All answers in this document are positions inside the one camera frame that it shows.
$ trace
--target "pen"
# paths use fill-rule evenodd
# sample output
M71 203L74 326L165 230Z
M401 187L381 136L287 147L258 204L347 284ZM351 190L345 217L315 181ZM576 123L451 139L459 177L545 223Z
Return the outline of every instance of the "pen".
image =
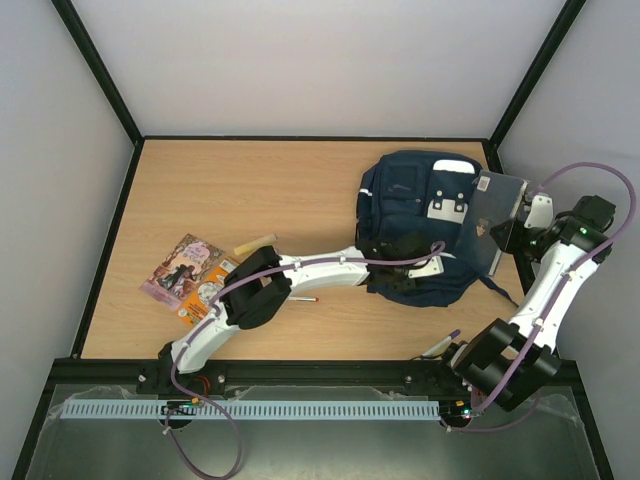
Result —
M318 297L287 297L287 300L295 300L298 302L318 302Z
M451 332L449 335L444 337L442 340L440 340L438 343L436 343L429 350L424 352L421 356L422 357L431 357L433 355L436 355L438 352L440 352L445 347L447 347L453 341L453 339L456 338L458 335L460 335L460 330L456 329L453 332Z

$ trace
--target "book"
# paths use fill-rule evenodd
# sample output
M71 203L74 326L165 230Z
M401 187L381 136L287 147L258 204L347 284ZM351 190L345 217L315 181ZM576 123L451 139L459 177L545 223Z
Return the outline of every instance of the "book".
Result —
M187 234L140 290L175 311L223 254L218 247Z
M515 217L528 182L522 178L482 171L460 227L453 255L480 275L492 276L502 252L490 230Z
M223 289L225 278L237 266L238 263L235 260L227 257L210 270L197 290L191 292L191 295L180 306L177 311L178 317L182 318L190 326L200 323L211 310L211 299Z

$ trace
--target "wooden table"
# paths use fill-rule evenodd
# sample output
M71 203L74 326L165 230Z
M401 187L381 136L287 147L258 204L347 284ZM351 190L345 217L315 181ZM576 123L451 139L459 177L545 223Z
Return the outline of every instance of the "wooden table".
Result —
M475 142L149 140L145 142L86 339L83 358L155 358L189 327L138 290L186 233L231 251L276 233L283 253L331 252L353 243L362 173L399 149L458 152L486 165ZM516 301L513 259L495 277ZM398 360L455 328L471 339L514 307L476 282L448 308L412 308L364 287L309 292L263 327L242 332L214 358Z

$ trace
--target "white label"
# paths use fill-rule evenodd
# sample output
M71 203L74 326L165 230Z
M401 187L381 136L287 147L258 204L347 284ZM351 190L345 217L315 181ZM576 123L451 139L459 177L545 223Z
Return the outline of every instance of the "white label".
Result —
M491 179L489 177L480 177L478 180L478 190L481 192L486 192L487 188L489 188L489 182Z

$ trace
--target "navy blue backpack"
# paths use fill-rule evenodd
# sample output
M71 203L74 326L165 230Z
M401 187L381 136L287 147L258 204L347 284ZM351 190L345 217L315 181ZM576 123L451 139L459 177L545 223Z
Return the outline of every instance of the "navy blue backpack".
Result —
M464 155L403 150L383 156L364 173L356 207L356 246L365 256L395 244L408 248L404 254L388 253L386 258L415 258L410 252L418 251L413 248L416 242L424 248L437 240L445 242L446 252L441 257L443 273L403 282L391 275L388 282L369 283L368 292L415 307L446 307L480 279L512 301L492 280L446 255L456 244L481 170L477 161Z

